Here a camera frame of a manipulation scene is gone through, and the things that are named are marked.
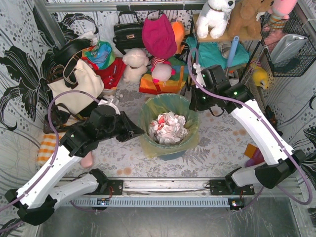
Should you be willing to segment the light blue floor squeegee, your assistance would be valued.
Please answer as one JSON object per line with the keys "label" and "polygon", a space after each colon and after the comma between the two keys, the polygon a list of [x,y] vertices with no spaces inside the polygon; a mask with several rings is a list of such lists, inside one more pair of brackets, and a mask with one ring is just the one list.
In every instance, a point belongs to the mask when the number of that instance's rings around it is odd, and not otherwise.
{"label": "light blue floor squeegee", "polygon": [[229,56],[228,56],[228,59],[227,59],[226,71],[225,71],[226,77],[228,76],[229,68],[232,66],[232,62],[233,62],[233,59],[234,59],[234,56],[235,56],[235,53],[236,53],[238,42],[239,42],[239,36],[235,36],[233,38],[232,46],[231,46],[230,53],[229,53]]}

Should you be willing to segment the yellow plastic trash bag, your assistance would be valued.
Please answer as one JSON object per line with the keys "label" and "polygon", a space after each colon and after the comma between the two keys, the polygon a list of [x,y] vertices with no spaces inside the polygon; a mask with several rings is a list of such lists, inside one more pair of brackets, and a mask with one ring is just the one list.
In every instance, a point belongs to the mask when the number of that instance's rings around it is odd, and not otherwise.
{"label": "yellow plastic trash bag", "polygon": [[199,143],[199,116],[184,96],[165,93],[149,98],[139,114],[143,153],[148,158],[175,159]]}

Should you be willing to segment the teal plastic trash bin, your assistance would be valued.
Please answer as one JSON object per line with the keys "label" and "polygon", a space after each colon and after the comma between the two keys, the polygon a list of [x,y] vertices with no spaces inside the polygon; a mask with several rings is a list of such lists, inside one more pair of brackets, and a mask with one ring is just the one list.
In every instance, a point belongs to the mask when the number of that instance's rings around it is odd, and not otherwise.
{"label": "teal plastic trash bin", "polygon": [[185,154],[185,152],[186,152],[186,150],[183,150],[183,151],[179,151],[176,153],[161,155],[161,156],[158,156],[158,158],[161,160],[164,160],[164,161],[174,160],[174,159],[177,159],[177,158],[183,156]]}

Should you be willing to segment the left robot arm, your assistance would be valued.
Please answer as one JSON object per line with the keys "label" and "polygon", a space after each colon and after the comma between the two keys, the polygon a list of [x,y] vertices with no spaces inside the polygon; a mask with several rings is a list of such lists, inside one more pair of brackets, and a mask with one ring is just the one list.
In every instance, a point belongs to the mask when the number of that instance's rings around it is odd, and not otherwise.
{"label": "left robot arm", "polygon": [[125,112],[114,106],[99,105],[90,117],[71,126],[58,143],[52,157],[19,189],[6,192],[5,198],[17,208],[17,215],[37,226],[49,219],[61,204],[81,195],[98,193],[111,195],[113,188],[100,169],[60,187],[56,184],[77,162],[98,147],[101,141],[116,138],[125,142],[144,134]]}

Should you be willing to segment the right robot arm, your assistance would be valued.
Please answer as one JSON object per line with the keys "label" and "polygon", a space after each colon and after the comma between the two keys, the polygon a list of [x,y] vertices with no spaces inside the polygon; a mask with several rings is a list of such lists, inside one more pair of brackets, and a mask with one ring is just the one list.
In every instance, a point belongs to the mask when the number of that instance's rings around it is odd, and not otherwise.
{"label": "right robot arm", "polygon": [[266,119],[250,90],[238,82],[231,85],[220,65],[202,69],[193,64],[197,83],[192,93],[191,108],[205,110],[217,105],[232,115],[256,143],[264,162],[239,168],[226,176],[231,189],[251,184],[261,184],[272,189],[296,171],[305,159],[302,150],[294,150],[287,144]]}

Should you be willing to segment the crumpled white paper trash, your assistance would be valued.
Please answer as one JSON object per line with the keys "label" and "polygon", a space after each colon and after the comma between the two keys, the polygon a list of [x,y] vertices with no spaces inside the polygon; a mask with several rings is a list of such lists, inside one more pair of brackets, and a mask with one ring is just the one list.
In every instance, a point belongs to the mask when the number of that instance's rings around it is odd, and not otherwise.
{"label": "crumpled white paper trash", "polygon": [[148,134],[152,140],[160,145],[178,145],[189,133],[185,124],[184,116],[173,112],[163,113],[150,122]]}

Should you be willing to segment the rainbow striped fabric bag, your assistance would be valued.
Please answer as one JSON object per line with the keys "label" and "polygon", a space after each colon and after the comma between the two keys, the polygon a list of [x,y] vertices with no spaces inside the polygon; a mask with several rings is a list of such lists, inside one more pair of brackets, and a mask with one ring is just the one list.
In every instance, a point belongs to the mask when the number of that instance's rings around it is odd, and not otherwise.
{"label": "rainbow striped fabric bag", "polygon": [[[154,82],[151,69],[158,63],[169,64],[174,70],[175,75],[166,82]],[[175,57],[168,60],[153,57],[151,60],[151,68],[142,76],[140,80],[139,92],[147,94],[162,94],[162,93],[178,93],[185,85],[189,72],[187,65]]]}

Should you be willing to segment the red fabric bag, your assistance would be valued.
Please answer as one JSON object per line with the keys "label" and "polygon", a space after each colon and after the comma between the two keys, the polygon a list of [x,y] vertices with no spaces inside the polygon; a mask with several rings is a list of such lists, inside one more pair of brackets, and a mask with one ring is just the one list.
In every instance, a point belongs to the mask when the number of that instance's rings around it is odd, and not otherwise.
{"label": "red fabric bag", "polygon": [[117,57],[109,67],[103,70],[96,70],[95,73],[100,76],[104,89],[113,89],[117,87],[125,68],[126,65],[123,63],[122,58]]}

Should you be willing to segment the cream canvas tote bag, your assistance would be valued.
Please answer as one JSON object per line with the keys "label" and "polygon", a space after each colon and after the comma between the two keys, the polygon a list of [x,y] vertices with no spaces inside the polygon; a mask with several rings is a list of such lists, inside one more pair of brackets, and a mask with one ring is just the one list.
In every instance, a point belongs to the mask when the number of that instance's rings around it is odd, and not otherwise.
{"label": "cream canvas tote bag", "polygon": [[[104,89],[101,77],[83,60],[79,59],[73,71],[74,83],[70,83],[63,76],[62,66],[54,67],[47,77],[47,84],[53,96],[65,91],[80,90],[97,98]],[[78,114],[93,102],[89,96],[80,93],[64,94],[55,100],[55,104],[63,104],[72,114]]]}

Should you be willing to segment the colourful cartoon fabric bag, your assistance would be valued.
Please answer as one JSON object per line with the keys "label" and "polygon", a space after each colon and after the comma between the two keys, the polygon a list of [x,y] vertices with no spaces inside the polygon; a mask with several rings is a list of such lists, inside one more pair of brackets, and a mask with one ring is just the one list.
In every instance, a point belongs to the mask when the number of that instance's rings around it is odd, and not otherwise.
{"label": "colourful cartoon fabric bag", "polygon": [[81,59],[95,71],[107,69],[115,58],[111,45],[106,41],[98,41],[95,46],[84,49],[81,56]]}

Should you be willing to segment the magenta fabric bag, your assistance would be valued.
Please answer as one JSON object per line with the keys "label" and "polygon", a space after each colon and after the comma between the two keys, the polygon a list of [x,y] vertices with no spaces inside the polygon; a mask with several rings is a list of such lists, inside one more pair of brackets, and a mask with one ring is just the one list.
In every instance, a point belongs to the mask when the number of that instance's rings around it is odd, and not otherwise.
{"label": "magenta fabric bag", "polygon": [[155,20],[145,19],[142,40],[151,55],[164,60],[173,56],[177,50],[174,31],[164,13]]}

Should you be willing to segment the teal folded cloth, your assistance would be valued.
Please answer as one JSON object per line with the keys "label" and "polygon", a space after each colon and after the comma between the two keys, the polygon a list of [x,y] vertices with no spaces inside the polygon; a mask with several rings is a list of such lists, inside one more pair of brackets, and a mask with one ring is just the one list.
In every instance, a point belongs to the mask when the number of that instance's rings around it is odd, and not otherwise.
{"label": "teal folded cloth", "polygon": [[[223,58],[216,42],[204,42],[199,44],[198,48],[198,62],[203,68],[208,68],[213,65],[221,65],[223,69],[226,68],[227,59]],[[249,60],[249,54],[242,46],[237,45],[235,56],[233,58],[232,67],[246,64]]]}

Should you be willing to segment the pink foam roller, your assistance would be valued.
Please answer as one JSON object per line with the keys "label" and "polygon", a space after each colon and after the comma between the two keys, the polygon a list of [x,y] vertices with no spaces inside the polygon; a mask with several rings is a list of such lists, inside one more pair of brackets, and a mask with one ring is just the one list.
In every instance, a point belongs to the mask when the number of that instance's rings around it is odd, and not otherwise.
{"label": "pink foam roller", "polygon": [[84,158],[80,160],[80,165],[82,168],[89,168],[93,165],[92,152],[89,152]]}

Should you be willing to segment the wooden shelf rack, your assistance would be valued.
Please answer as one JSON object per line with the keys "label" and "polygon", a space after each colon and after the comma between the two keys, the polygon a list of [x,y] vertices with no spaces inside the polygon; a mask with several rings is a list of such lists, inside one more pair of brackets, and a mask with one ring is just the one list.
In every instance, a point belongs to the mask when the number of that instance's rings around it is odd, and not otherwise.
{"label": "wooden shelf rack", "polygon": [[[212,37],[208,36],[207,38],[205,39],[199,39],[198,36],[196,36],[195,34],[195,30],[196,30],[196,27],[197,27],[197,20],[198,20],[198,14],[193,14],[193,19],[192,19],[192,23],[191,23],[191,31],[192,31],[192,34],[190,37],[188,37],[186,39],[186,43],[188,44],[188,47],[190,49],[193,49],[193,48],[196,48],[198,49],[199,48],[199,44],[200,43],[204,43],[204,42],[216,42],[216,43],[220,43],[220,42],[232,42],[233,41],[233,38],[228,36],[228,32],[225,31],[224,34],[218,38],[218,39],[213,39]],[[245,29],[242,29],[241,32],[239,33],[239,42],[238,43],[242,43],[244,41],[256,41],[256,42],[259,42],[260,40],[262,39],[261,35],[256,38],[256,39],[251,39],[246,30]],[[244,67],[246,66],[246,64],[242,64],[242,65],[239,65],[239,66],[235,66],[235,67],[230,67],[229,70],[232,71],[232,70],[236,70],[236,69],[239,69],[241,67]]]}

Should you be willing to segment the yellow plush duck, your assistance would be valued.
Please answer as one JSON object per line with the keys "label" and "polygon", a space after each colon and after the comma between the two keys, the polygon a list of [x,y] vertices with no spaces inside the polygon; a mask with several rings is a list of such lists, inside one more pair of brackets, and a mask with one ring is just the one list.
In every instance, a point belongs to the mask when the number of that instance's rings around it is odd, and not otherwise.
{"label": "yellow plush duck", "polygon": [[268,88],[268,74],[262,68],[259,61],[252,61],[250,63],[252,71],[252,80],[256,87],[261,87],[262,89]]}

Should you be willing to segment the pink round plush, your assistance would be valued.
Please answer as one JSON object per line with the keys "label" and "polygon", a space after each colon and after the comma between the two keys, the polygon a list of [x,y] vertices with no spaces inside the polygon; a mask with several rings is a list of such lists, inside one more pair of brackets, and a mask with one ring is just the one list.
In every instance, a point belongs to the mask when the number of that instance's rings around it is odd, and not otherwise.
{"label": "pink round plush", "polygon": [[154,82],[166,82],[175,75],[175,70],[169,64],[158,63],[151,69],[151,75]]}

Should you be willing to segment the orange checkered cloth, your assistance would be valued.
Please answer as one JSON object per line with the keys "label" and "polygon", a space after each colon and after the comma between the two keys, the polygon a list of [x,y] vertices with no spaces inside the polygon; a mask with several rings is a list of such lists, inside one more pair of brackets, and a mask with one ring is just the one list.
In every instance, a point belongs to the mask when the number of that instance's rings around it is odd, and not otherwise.
{"label": "orange checkered cloth", "polygon": [[40,148],[37,156],[37,164],[43,166],[54,153],[56,146],[56,135],[45,134],[40,144]]}

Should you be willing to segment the white plush dog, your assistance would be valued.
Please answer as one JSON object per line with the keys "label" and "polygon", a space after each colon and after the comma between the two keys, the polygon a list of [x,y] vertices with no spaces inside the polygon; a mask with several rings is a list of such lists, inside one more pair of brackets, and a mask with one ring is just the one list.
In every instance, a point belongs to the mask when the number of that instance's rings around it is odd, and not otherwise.
{"label": "white plush dog", "polygon": [[210,35],[220,38],[228,25],[235,0],[207,0],[197,19],[197,36],[205,39]]}

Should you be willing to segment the orange plush toy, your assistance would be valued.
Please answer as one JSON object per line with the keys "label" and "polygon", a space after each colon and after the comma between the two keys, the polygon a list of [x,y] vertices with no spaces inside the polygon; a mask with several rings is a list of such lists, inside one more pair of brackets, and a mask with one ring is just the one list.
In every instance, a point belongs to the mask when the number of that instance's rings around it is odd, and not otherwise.
{"label": "orange plush toy", "polygon": [[177,50],[175,54],[180,54],[184,48],[184,45],[182,45],[181,43],[185,37],[185,28],[184,28],[183,23],[180,21],[171,22],[171,27],[175,35],[175,42],[177,46]]}

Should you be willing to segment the brown teddy bear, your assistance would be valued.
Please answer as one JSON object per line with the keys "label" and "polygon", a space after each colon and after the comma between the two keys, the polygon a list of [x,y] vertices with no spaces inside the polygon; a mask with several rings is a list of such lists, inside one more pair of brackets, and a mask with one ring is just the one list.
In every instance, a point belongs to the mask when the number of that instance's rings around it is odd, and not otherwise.
{"label": "brown teddy bear", "polygon": [[261,32],[259,18],[271,9],[273,4],[273,0],[241,0],[236,3],[230,16],[228,35],[238,36],[241,30],[245,29],[251,39],[258,38]]}

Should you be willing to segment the dark patterned cloth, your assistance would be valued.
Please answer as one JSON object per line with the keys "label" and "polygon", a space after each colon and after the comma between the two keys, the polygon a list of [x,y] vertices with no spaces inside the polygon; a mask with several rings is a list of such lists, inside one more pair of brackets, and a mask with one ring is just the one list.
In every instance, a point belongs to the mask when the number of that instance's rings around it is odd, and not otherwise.
{"label": "dark patterned cloth", "polygon": [[264,109],[264,115],[269,123],[272,125],[274,130],[279,134],[279,136],[283,136],[283,133],[277,129],[277,119],[274,112],[271,110],[270,106],[267,105]]}

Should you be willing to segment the white fluffy plush sheep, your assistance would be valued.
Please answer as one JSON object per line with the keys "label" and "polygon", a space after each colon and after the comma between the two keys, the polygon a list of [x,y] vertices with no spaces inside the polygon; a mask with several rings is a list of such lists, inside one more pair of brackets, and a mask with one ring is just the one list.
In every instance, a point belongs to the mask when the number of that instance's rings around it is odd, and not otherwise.
{"label": "white fluffy plush sheep", "polygon": [[147,72],[149,58],[146,53],[139,48],[129,50],[122,58],[126,68],[123,72],[125,82],[139,82],[142,76]]}

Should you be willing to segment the black round hat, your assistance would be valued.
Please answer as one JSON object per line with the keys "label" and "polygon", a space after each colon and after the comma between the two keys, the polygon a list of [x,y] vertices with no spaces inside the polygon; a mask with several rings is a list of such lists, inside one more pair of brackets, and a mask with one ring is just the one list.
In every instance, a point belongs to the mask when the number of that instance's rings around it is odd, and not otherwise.
{"label": "black round hat", "polygon": [[65,66],[73,55],[90,46],[90,39],[74,39],[61,49],[54,51],[54,61],[57,65]]}

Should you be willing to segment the silver foil pouch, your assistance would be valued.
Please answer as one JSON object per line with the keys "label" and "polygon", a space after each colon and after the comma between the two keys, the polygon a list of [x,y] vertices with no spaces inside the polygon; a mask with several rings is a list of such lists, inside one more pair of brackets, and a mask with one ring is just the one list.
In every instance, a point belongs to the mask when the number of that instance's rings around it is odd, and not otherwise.
{"label": "silver foil pouch", "polygon": [[271,62],[277,64],[292,59],[307,41],[308,38],[302,35],[287,34],[283,36],[270,53]]}

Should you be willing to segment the red purple sock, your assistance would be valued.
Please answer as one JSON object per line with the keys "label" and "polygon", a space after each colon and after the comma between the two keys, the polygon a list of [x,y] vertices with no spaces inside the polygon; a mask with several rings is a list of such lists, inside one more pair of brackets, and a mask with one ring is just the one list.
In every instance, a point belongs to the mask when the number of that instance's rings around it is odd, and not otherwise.
{"label": "red purple sock", "polygon": [[249,159],[245,162],[245,167],[251,167],[264,162],[261,151],[252,144],[248,144],[244,155]]}

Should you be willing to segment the black leather handbag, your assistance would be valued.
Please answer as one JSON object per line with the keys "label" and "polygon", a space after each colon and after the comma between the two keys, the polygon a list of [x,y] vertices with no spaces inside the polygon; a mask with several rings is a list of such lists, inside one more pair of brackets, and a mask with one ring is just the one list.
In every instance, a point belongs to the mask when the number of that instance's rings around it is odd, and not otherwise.
{"label": "black leather handbag", "polygon": [[[120,22],[120,17],[122,15],[134,15],[136,18],[135,22],[122,24]],[[116,49],[122,53],[126,54],[125,50],[130,50],[133,48],[145,48],[142,31],[144,23],[138,18],[135,11],[122,11],[118,15],[118,23],[114,25],[114,35],[113,43]]]}

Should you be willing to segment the pink plush toy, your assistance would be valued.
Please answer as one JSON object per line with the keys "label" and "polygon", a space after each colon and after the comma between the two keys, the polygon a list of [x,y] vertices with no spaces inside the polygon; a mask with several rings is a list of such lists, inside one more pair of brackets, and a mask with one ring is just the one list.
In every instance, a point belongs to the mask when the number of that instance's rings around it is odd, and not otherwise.
{"label": "pink plush toy", "polygon": [[269,24],[289,19],[290,12],[294,9],[297,0],[275,0],[268,13]]}

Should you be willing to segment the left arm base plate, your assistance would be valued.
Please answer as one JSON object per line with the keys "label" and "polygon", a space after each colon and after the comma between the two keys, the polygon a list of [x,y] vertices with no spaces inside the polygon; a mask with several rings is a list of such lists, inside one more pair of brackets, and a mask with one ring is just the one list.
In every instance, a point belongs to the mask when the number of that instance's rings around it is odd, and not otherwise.
{"label": "left arm base plate", "polygon": [[98,186],[93,192],[85,193],[84,195],[112,195],[120,196],[123,191],[123,180],[122,179],[112,179],[107,181],[106,185]]}

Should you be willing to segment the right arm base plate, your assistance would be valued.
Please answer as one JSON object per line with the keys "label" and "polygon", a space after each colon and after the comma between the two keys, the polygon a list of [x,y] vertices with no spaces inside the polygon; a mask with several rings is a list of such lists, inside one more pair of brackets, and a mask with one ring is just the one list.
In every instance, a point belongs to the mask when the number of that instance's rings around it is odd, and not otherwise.
{"label": "right arm base plate", "polygon": [[239,187],[225,179],[211,179],[207,186],[210,188],[210,193],[214,196],[252,196],[255,194],[252,185]]}

